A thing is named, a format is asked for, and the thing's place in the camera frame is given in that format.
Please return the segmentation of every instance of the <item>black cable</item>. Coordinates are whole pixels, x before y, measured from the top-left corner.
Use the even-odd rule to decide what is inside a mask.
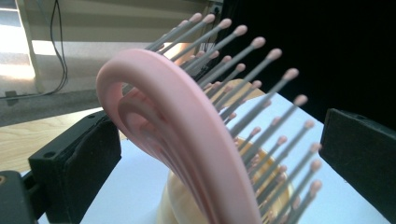
[[[62,56],[59,53],[58,49],[56,48],[55,40],[54,40],[54,37],[53,37],[53,20],[54,20],[54,17],[55,17],[56,10],[58,11]],[[55,0],[55,3],[53,5],[53,9],[52,9],[52,12],[51,12],[51,20],[50,20],[50,24],[49,24],[49,35],[50,35],[50,39],[51,39],[51,42],[52,42],[52,46],[55,49],[56,56],[59,59],[59,61],[61,63],[61,66],[62,66],[62,69],[63,69],[62,79],[61,79],[61,82],[59,83],[58,87],[55,88],[53,91],[49,91],[49,92],[45,92],[45,93],[19,95],[19,96],[15,96],[15,97],[0,97],[0,100],[19,100],[19,99],[26,99],[26,98],[32,98],[32,97],[37,97],[37,96],[43,96],[43,95],[51,95],[53,93],[56,93],[56,92],[60,91],[64,87],[64,85],[66,85],[66,83],[68,81],[68,74],[67,74],[68,71],[67,71],[66,60],[65,60],[65,57],[64,57],[64,34],[63,34],[63,28],[62,28],[61,9],[59,7],[59,1],[58,0]]]
[[[213,14],[215,17],[216,17],[216,20],[218,19],[218,15],[219,15],[219,9],[218,8],[215,8],[215,10],[214,11],[211,11],[211,12],[209,12],[209,14]],[[213,28],[215,28],[215,22],[213,21],[212,22],[212,27],[210,28],[210,30],[213,30]],[[207,51],[208,50],[208,47],[209,47],[209,43],[210,43],[210,38],[211,37],[209,37],[207,40],[206,40],[206,42],[204,43],[204,45],[203,45],[203,51]]]
[[[61,33],[61,36],[60,36],[61,41],[60,42],[61,42],[61,49],[62,49],[62,57],[55,46],[55,40],[53,38],[53,19],[55,17],[55,9],[58,9],[59,28],[60,28],[60,33]],[[49,33],[50,33],[50,39],[51,39],[52,45],[55,49],[56,56],[58,57],[59,61],[61,62],[62,69],[64,72],[62,75],[61,83],[58,85],[58,87],[53,91],[45,93],[46,95],[53,94],[55,92],[60,91],[64,87],[64,85],[66,85],[66,83],[68,81],[67,64],[64,59],[64,34],[63,34],[63,28],[62,28],[62,17],[61,17],[61,9],[59,7],[58,0],[55,0],[55,3],[53,5],[52,15],[51,15],[51,19],[50,19]]]

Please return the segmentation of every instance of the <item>black foam block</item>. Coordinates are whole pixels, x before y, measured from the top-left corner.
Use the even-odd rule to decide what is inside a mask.
[[[331,108],[323,158],[390,223],[396,223],[396,132],[364,116]]]
[[[50,223],[79,223],[120,160],[119,130],[104,111],[73,125],[29,158],[49,199]]]

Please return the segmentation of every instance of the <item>pink hairbrush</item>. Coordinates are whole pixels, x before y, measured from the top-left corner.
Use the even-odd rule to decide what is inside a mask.
[[[295,78],[298,71],[288,70],[260,103],[229,130],[225,124],[235,117],[235,109],[261,83],[253,81],[247,89],[246,85],[267,64],[280,57],[280,49],[271,50],[262,63],[234,87],[227,83],[245,69],[243,64],[237,64],[238,61],[260,48],[265,43],[264,38],[255,38],[238,55],[224,57],[218,66],[203,77],[197,78],[196,71],[207,60],[217,57],[222,47],[243,35],[247,31],[246,26],[238,26],[214,48],[191,56],[180,66],[175,64],[177,59],[221,29],[228,28],[231,21],[221,21],[178,55],[170,59],[163,56],[176,43],[214,19],[214,15],[210,14],[202,19],[202,15],[197,13],[145,49],[128,49],[113,57],[102,67],[97,77],[100,104],[128,139],[169,167],[171,175],[180,180],[191,194],[207,223],[295,223],[320,188],[320,182],[312,182],[310,197],[300,205],[297,204],[299,200],[295,193],[299,193],[306,185],[320,162],[312,162],[305,183],[299,185],[293,194],[290,192],[290,181],[318,152],[320,145],[312,145],[288,178],[285,166],[280,164],[282,157],[278,160],[271,157],[286,138],[280,137],[277,146],[268,152],[264,152],[261,145],[298,106],[306,102],[306,97],[298,96],[293,107],[284,116],[274,119],[265,131],[255,129],[251,136],[261,133],[255,143],[250,142],[251,138],[238,138],[238,134],[271,104],[271,97]],[[164,43],[169,39],[174,39],[175,44],[164,48]],[[234,72],[225,80],[212,84],[233,66]],[[124,83],[132,86],[125,94]],[[227,105],[236,94],[240,97]],[[312,121],[307,121],[281,155],[286,157],[295,142],[312,125]],[[273,203],[285,191],[289,192],[288,202],[275,211]]]

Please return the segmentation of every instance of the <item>wooden surface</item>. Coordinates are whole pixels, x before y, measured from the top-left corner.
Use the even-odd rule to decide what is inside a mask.
[[[240,79],[233,80],[233,85]],[[255,90],[247,98],[251,99],[262,95],[263,92]],[[233,97],[226,105],[234,102],[238,95]],[[24,172],[30,170],[28,158],[50,142],[52,139],[66,131],[73,124],[91,113],[102,110],[101,107],[76,113],[38,119],[29,122],[9,125],[0,128],[0,171],[15,170]]]

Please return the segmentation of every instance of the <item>white surface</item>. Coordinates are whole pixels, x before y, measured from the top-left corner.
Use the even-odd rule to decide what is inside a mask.
[[[258,97],[241,105],[237,110],[238,116],[228,126],[232,127],[237,119],[241,118],[260,99],[261,97]],[[266,128],[275,116],[281,116],[291,105],[291,102],[278,94],[272,102],[271,106],[262,111],[241,132],[240,136],[248,136],[252,128],[258,125],[263,129]],[[271,148],[281,134],[286,135],[291,140],[308,119],[314,120],[316,125],[282,162],[288,165],[289,170],[305,154],[312,143],[320,141],[323,129],[322,123],[313,119],[303,110],[298,109],[293,113],[292,118],[287,120],[274,136],[263,145],[263,148]],[[168,169],[127,140],[122,141],[121,146],[122,159],[95,198],[83,218],[82,224],[155,223],[156,209],[161,199]],[[299,183],[299,176],[294,183]],[[300,224],[389,223],[325,161],[322,161],[322,167],[313,179],[320,179],[323,187],[317,198],[303,214]],[[303,191],[301,196],[304,197],[305,193],[306,190]],[[39,223],[48,223],[48,221],[43,216]]]

